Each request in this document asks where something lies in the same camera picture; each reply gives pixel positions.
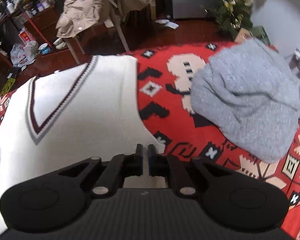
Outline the white knit sweater vest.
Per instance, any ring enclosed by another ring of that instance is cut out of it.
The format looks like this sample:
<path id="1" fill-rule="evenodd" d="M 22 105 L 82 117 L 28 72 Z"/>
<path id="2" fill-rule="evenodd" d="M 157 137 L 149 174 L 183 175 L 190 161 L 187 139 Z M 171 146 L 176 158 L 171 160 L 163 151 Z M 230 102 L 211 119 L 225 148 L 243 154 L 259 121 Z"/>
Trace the white knit sweater vest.
<path id="1" fill-rule="evenodd" d="M 136 58 L 94 56 L 11 96 L 0 125 L 0 198 L 10 187 L 90 157 L 109 161 L 137 144 L 160 143 L 144 126 L 137 104 Z M 0 234 L 6 230 L 0 213 Z"/>

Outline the red christmas pattern blanket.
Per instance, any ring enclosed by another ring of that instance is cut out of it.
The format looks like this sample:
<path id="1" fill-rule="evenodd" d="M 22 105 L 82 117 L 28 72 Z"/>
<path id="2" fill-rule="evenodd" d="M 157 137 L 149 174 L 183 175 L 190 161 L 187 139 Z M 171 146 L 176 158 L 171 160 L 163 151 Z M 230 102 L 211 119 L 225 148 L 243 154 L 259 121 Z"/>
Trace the red christmas pattern blanket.
<path id="1" fill-rule="evenodd" d="M 300 121 L 288 152 L 269 164 L 229 141 L 213 123 L 190 111 L 190 81 L 214 54 L 210 45 L 186 44 L 138 50 L 137 104 L 144 126 L 162 144 L 165 154 L 188 161 L 210 159 L 247 176 L 271 183 L 288 197 L 283 230 L 300 239 Z M 16 90 L 0 97 L 0 125 Z"/>

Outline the grey knit sweater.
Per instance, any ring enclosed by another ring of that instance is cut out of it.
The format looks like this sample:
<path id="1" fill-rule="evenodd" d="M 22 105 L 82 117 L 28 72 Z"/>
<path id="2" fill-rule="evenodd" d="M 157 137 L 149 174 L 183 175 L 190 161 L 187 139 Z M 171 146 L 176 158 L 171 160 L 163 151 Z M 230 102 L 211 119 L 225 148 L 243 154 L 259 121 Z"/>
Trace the grey knit sweater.
<path id="1" fill-rule="evenodd" d="M 222 49 L 196 72 L 191 106 L 233 144 L 274 163 L 299 127 L 300 79 L 282 56 L 251 38 Z"/>

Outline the white leg chair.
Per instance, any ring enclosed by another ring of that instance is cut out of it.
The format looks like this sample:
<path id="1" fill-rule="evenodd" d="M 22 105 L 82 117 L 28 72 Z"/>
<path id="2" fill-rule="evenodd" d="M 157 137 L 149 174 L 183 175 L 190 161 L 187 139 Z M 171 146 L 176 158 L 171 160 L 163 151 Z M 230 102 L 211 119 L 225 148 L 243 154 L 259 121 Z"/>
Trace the white leg chair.
<path id="1" fill-rule="evenodd" d="M 114 25 L 112 28 L 108 29 L 104 23 L 100 23 L 82 31 L 75 37 L 63 38 L 77 65 L 81 64 L 79 52 L 85 56 L 95 53 L 110 55 L 123 51 L 130 52 L 121 29 L 121 18 L 115 14 L 115 8 L 112 5 L 110 6 L 109 19 Z"/>

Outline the small christmas tree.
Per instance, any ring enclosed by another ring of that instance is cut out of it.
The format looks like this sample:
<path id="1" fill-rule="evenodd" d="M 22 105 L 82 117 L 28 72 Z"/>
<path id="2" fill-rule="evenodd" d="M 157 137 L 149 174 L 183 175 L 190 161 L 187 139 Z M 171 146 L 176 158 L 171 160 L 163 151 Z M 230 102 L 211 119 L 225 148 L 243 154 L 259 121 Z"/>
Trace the small christmas tree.
<path id="1" fill-rule="evenodd" d="M 242 28 L 250 30 L 253 3 L 254 0 L 214 0 L 211 12 L 220 31 L 235 39 Z"/>

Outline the beige jacket on chair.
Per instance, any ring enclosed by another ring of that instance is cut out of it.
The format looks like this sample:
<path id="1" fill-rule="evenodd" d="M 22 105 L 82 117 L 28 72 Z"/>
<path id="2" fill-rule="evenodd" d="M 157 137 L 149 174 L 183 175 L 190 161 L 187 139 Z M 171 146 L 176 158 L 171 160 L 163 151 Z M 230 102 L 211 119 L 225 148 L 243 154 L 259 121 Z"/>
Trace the beige jacket on chair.
<path id="1" fill-rule="evenodd" d="M 80 32 L 103 23 L 109 18 L 111 2 L 121 16 L 130 11 L 142 10 L 152 0 L 65 0 L 63 12 L 56 24 L 57 37 L 71 38 Z"/>

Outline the cluttered dark desk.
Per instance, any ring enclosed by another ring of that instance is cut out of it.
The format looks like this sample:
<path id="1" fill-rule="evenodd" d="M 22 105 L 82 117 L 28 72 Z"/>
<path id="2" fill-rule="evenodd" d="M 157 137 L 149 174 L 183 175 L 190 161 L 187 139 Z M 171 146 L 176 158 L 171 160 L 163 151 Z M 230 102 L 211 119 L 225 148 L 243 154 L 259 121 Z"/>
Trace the cluttered dark desk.
<path id="1" fill-rule="evenodd" d="M 56 25 L 65 0 L 0 0 L 0 54 L 6 57 L 10 68 L 23 66 L 29 61 L 24 47 L 36 41 L 47 44 L 51 57 L 66 47 L 58 49 Z"/>

